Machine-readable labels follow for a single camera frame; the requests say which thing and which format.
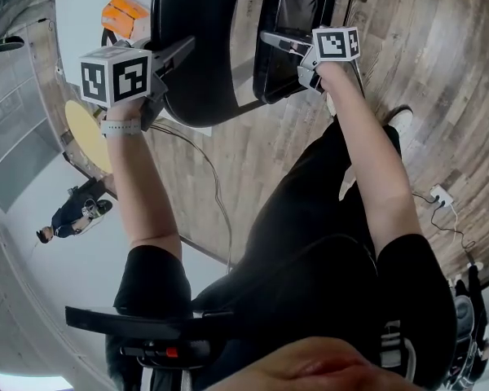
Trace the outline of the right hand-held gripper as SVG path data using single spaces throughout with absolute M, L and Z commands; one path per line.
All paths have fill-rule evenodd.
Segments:
M 360 57 L 359 33 L 356 27 L 322 26 L 312 30 L 311 41 L 267 31 L 260 32 L 260 39 L 286 53 L 304 54 L 297 67 L 297 75 L 299 83 L 307 89 L 323 91 L 316 68 L 319 64 L 328 62 L 349 64 L 361 86 L 361 73 L 357 61 Z

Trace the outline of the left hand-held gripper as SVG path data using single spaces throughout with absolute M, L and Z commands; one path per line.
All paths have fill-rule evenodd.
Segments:
M 196 39 L 185 37 L 158 51 L 130 46 L 103 46 L 80 61 L 81 98 L 103 109 L 144 99 L 141 130 L 148 130 L 163 109 L 168 88 L 158 77 L 176 69 L 195 49 Z

